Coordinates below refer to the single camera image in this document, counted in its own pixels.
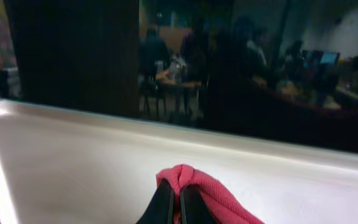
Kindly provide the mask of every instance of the pink cloth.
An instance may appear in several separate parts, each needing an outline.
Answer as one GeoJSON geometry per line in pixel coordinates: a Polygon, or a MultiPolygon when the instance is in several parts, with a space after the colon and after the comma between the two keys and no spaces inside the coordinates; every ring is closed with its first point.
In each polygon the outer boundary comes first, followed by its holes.
{"type": "Polygon", "coordinates": [[[166,179],[175,195],[187,185],[197,185],[200,194],[216,219],[223,224],[263,224],[245,210],[234,196],[218,180],[188,165],[178,165],[157,174],[157,185],[166,179]]]}

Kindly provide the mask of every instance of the white wall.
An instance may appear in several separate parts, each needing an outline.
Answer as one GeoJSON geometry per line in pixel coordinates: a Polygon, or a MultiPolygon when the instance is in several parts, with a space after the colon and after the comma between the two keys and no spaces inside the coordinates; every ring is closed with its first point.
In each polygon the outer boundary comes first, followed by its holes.
{"type": "Polygon", "coordinates": [[[306,49],[340,52],[341,58],[357,56],[358,1],[315,1],[303,40],[306,49]]]}
{"type": "MultiPolygon", "coordinates": [[[[232,22],[249,16],[275,34],[284,5],[285,0],[235,0],[232,22]]],[[[296,40],[304,40],[305,49],[340,52],[342,58],[357,56],[358,0],[293,0],[282,52],[296,40]]]]}

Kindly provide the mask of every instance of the person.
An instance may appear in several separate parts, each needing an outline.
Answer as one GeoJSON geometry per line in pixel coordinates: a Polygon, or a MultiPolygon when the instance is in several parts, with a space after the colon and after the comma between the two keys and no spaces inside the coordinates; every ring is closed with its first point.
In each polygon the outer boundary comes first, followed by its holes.
{"type": "Polygon", "coordinates": [[[340,110],[342,107],[333,97],[339,83],[339,74],[335,68],[330,68],[328,64],[321,64],[318,74],[312,83],[314,88],[311,104],[320,108],[340,110]]]}
{"type": "Polygon", "coordinates": [[[289,79],[299,81],[299,72],[303,68],[304,59],[301,56],[302,40],[295,41],[285,52],[285,71],[289,79]]]}
{"type": "Polygon", "coordinates": [[[140,42],[140,67],[146,79],[154,79],[156,76],[155,63],[159,60],[168,63],[170,54],[164,40],[157,36],[154,28],[147,30],[147,35],[140,42]]]}
{"type": "Polygon", "coordinates": [[[204,112],[208,129],[247,134],[258,131],[253,122],[256,113],[249,104],[256,102],[258,95],[253,95],[249,86],[254,74],[264,75],[264,66],[247,47],[253,30],[254,23],[242,17],[234,23],[232,32],[223,30],[216,36],[204,112]]]}
{"type": "Polygon", "coordinates": [[[267,31],[266,29],[257,29],[254,31],[252,38],[247,42],[247,48],[252,50],[258,56],[258,59],[263,66],[267,66],[264,50],[262,48],[267,42],[267,31]]]}
{"type": "MultiPolygon", "coordinates": [[[[209,42],[208,34],[204,32],[204,19],[195,17],[191,32],[186,35],[181,43],[180,55],[188,64],[188,74],[185,81],[201,81],[206,86],[208,81],[208,58],[209,58],[209,42]]],[[[183,91],[183,100],[185,111],[189,111],[189,91],[183,91]]]]}

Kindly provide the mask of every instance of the wall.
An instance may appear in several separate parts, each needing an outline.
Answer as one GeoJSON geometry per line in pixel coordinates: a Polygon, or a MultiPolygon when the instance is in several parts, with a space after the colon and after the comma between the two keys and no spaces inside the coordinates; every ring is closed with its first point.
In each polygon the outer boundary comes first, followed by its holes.
{"type": "MultiPolygon", "coordinates": [[[[144,38],[146,36],[147,29],[149,27],[154,27],[157,29],[157,26],[142,26],[139,28],[139,36],[144,38]]],[[[168,49],[173,50],[174,53],[180,53],[180,46],[183,38],[191,32],[189,27],[160,27],[160,37],[165,41],[168,49]]]]}
{"type": "MultiPolygon", "coordinates": [[[[278,32],[286,0],[235,0],[232,23],[241,16],[253,20],[257,27],[265,27],[271,37],[278,32]]],[[[281,52],[302,38],[312,0],[293,1],[283,33],[281,52]]]]}
{"type": "Polygon", "coordinates": [[[157,15],[157,0],[139,0],[139,26],[149,26],[155,23],[157,15]]]}
{"type": "Polygon", "coordinates": [[[303,34],[306,49],[358,55],[358,1],[315,1],[303,34]]]}
{"type": "MultiPolygon", "coordinates": [[[[285,0],[236,0],[232,23],[249,16],[271,34],[278,30],[285,0]]],[[[304,48],[340,52],[342,58],[358,55],[358,1],[293,0],[283,34],[281,52],[296,40],[304,48]]]]}

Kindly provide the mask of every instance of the table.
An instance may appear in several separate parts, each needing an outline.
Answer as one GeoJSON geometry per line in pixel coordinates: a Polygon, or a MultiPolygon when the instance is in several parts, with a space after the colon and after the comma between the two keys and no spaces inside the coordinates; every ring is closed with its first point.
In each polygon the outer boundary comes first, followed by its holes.
{"type": "Polygon", "coordinates": [[[158,84],[164,86],[165,88],[170,88],[173,90],[175,94],[175,118],[177,118],[180,115],[180,99],[181,96],[183,95],[183,92],[201,88],[201,82],[193,81],[193,82],[177,83],[175,80],[168,79],[168,75],[169,75],[169,71],[165,70],[156,75],[156,80],[158,81],[158,84]]]}
{"type": "Polygon", "coordinates": [[[358,223],[358,154],[6,100],[0,114],[2,224],[136,223],[177,164],[265,223],[358,223]]]}
{"type": "Polygon", "coordinates": [[[341,86],[337,86],[336,87],[336,91],[342,93],[343,95],[346,95],[348,96],[349,98],[352,98],[354,100],[358,100],[358,94],[357,93],[354,93],[354,92],[351,92],[341,86]]]}

